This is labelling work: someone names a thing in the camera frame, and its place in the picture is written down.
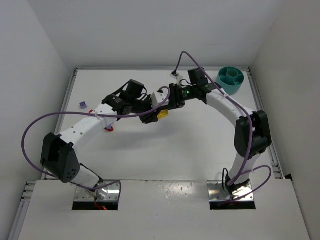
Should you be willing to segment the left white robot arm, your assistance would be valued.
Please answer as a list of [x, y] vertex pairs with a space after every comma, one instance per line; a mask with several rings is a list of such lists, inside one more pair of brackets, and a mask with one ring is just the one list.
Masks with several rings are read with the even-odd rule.
[[79, 163], [77, 154], [102, 130], [112, 129], [123, 118], [138, 117], [143, 123], [157, 121], [162, 107], [169, 104], [169, 93], [162, 88], [147, 94], [145, 86], [129, 80], [70, 128], [44, 137], [41, 164], [62, 183], [73, 183], [94, 188], [101, 178]]

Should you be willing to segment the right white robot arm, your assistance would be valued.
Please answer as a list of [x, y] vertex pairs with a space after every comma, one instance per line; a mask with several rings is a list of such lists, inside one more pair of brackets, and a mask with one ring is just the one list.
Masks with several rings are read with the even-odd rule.
[[188, 71], [190, 85], [187, 86], [181, 85], [184, 78], [177, 71], [170, 75], [176, 80], [169, 86], [170, 110], [182, 108], [188, 100], [198, 99], [217, 110], [234, 126], [236, 158], [223, 187], [232, 193], [245, 186], [258, 158], [272, 143], [268, 115], [263, 110], [254, 111], [235, 101], [218, 82], [210, 80], [203, 68]]

